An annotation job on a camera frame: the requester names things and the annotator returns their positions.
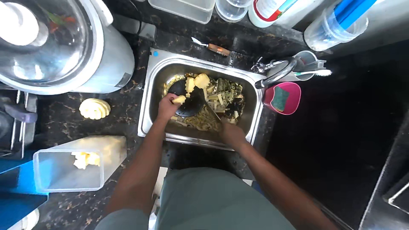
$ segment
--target toothbrush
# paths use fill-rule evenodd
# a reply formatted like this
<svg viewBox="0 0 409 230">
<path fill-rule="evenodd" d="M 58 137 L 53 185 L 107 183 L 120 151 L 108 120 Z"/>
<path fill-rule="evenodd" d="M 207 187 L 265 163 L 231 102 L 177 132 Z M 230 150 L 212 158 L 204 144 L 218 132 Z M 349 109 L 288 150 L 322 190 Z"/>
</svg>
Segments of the toothbrush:
<svg viewBox="0 0 409 230">
<path fill-rule="evenodd" d="M 315 71 L 307 71 L 307 72 L 294 72 L 296 76 L 304 75 L 304 74 L 316 74 L 318 76 L 329 76 L 332 74 L 331 70 L 315 70 Z"/>
</svg>

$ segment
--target black spatula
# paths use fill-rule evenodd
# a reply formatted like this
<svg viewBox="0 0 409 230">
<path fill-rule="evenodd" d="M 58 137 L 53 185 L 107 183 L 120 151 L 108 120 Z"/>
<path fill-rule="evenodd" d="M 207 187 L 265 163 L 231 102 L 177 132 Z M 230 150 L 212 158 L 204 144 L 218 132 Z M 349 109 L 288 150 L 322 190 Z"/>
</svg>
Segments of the black spatula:
<svg viewBox="0 0 409 230">
<path fill-rule="evenodd" d="M 186 95 L 186 80 L 179 80 L 169 88 L 168 92 L 176 94 L 177 96 Z M 190 97 L 186 98 L 186 101 L 176 111 L 176 115 L 181 117 L 191 117 L 196 115 L 203 108 L 204 100 L 202 99 L 202 89 L 195 86 L 193 92 L 190 93 Z"/>
</svg>

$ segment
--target green sponge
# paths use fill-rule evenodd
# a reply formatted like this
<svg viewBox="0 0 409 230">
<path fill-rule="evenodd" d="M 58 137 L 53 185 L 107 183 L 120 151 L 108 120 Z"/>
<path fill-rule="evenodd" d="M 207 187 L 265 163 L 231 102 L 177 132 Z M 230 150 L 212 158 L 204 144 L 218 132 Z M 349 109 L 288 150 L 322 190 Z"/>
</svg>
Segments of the green sponge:
<svg viewBox="0 0 409 230">
<path fill-rule="evenodd" d="M 274 98 L 273 101 L 271 102 L 271 105 L 277 111 L 283 112 L 289 95 L 290 95 L 289 92 L 277 86 L 274 89 Z"/>
</svg>

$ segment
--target faucet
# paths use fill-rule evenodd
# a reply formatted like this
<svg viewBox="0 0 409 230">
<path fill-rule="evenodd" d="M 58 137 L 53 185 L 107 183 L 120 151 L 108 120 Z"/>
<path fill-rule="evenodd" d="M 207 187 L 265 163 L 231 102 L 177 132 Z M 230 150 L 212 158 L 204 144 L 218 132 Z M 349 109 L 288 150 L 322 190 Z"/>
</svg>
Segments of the faucet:
<svg viewBox="0 0 409 230">
<path fill-rule="evenodd" d="M 286 63 L 287 65 L 283 69 L 278 71 L 277 73 L 275 73 L 275 74 L 273 74 L 271 76 L 267 76 L 266 79 L 263 79 L 263 80 L 260 80 L 260 81 L 256 82 L 254 84 L 256 89 L 266 88 L 269 85 L 273 84 L 274 82 L 276 82 L 276 81 L 280 80 L 281 78 L 287 76 L 295 68 L 295 66 L 297 65 L 297 62 L 298 62 L 298 60 L 300 58 L 288 57 L 288 58 L 284 58 L 283 60 L 280 60 L 280 61 L 272 60 L 268 64 L 261 63 L 261 59 L 263 59 L 263 57 L 258 59 L 256 64 L 251 68 L 251 70 L 257 69 L 257 72 L 264 73 L 266 70 L 273 69 L 279 64 Z"/>
</svg>

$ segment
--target person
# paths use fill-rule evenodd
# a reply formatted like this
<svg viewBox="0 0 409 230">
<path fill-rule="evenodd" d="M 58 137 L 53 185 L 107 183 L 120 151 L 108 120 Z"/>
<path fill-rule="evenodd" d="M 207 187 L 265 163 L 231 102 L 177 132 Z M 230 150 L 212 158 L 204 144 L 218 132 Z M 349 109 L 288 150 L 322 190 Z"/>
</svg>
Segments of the person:
<svg viewBox="0 0 409 230">
<path fill-rule="evenodd" d="M 135 158 L 120 176 L 96 230 L 146 230 L 162 158 L 165 126 L 178 109 L 168 93 Z M 336 230 L 335 225 L 289 178 L 246 141 L 239 127 L 223 122 L 223 141 L 243 157 L 264 191 L 213 168 L 171 170 L 165 177 L 158 230 Z"/>
</svg>

